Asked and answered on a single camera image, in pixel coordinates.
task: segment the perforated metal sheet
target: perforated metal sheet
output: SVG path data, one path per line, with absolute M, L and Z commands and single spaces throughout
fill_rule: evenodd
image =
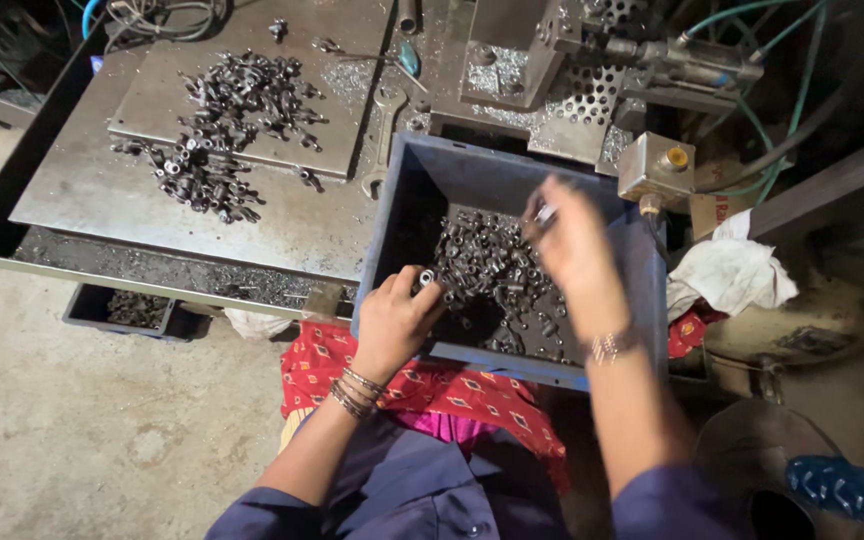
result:
M 595 165 L 616 108 L 625 69 L 580 65 L 568 59 L 552 84 L 529 150 Z

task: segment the spanner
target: spanner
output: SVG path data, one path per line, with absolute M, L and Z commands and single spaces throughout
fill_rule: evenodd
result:
M 405 105 L 405 91 L 398 86 L 378 88 L 372 94 L 372 100 L 378 106 L 382 121 L 378 129 L 378 149 L 375 151 L 375 163 L 372 170 L 362 177 L 362 190 L 373 200 L 378 199 L 379 186 L 385 182 L 389 174 L 389 151 L 392 149 L 392 131 L 396 129 L 396 114 Z

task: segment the bracelet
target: bracelet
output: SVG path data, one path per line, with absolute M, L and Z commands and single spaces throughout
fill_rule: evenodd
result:
M 335 401 L 339 402 L 339 405 L 341 405 L 348 414 L 351 414 L 353 418 L 356 420 L 362 420 L 366 415 L 372 412 L 375 407 L 364 405 L 353 399 L 353 397 L 349 395 L 349 392 L 339 384 L 339 381 L 341 381 L 340 378 L 336 378 L 332 381 L 328 393 L 335 398 Z
M 345 379 L 344 374 L 339 377 L 339 381 L 342 382 L 342 384 L 344 385 L 344 388 L 346 390 L 351 390 L 352 392 L 355 393 L 355 395 L 359 396 L 360 398 L 362 398 L 363 400 L 365 400 L 366 402 L 371 403 L 371 404 L 375 404 L 378 401 L 378 398 L 382 395 L 382 394 L 376 394 L 375 392 L 372 392 L 372 394 L 373 394 L 372 396 L 365 395 L 365 393 L 362 392 L 362 390 L 359 390 L 355 386 L 355 384 L 352 384 L 351 382 L 347 381 Z
M 362 387 L 365 387 L 365 389 L 368 390 L 369 392 L 375 392 L 379 396 L 384 394 L 386 391 L 385 386 L 382 386 L 381 384 L 376 384 L 376 383 L 372 382 L 371 380 L 368 380 L 365 376 L 362 376 L 361 374 L 355 373 L 352 369 L 350 369 L 348 367 L 342 368 L 342 374 L 345 374 L 345 375 L 348 375 L 349 377 L 352 377 L 352 379 L 356 383 L 358 383 Z
M 582 351 L 587 362 L 604 366 L 616 363 L 616 357 L 642 344 L 642 336 L 634 327 L 629 326 L 622 331 L 594 337 L 591 341 L 582 343 Z

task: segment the blue plastic crate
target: blue plastic crate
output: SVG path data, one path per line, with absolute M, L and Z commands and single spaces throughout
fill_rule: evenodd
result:
M 425 230 L 455 207 L 521 215 L 529 195 L 549 174 L 571 181 L 594 201 L 608 223 L 608 236 L 629 298 L 634 325 L 649 347 L 656 374 L 666 376 L 666 264 L 656 253 L 638 206 L 617 195 L 616 181 L 415 133 L 397 133 L 389 174 L 375 214 L 375 234 L 355 299 L 351 331 L 358 336 L 365 296 L 405 264 L 427 264 L 440 228 Z M 569 347 L 577 347 L 568 324 L 560 324 Z M 525 381 L 588 391 L 585 370 L 547 359 L 508 354 L 440 339 L 426 343 L 423 357 L 465 362 L 466 367 Z

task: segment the red fabric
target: red fabric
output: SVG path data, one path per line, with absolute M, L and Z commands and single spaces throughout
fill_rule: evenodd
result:
M 709 325 L 728 318 L 728 314 L 712 309 L 705 300 L 693 303 L 669 325 L 669 358 L 680 359 L 702 345 Z
M 301 334 L 281 356 L 282 416 L 317 407 L 358 349 L 346 328 L 301 323 Z M 535 406 L 528 383 L 500 374 L 454 370 L 409 360 L 378 401 L 387 411 L 435 412 L 505 428 L 545 466 L 559 493 L 569 490 L 566 447 L 548 415 Z

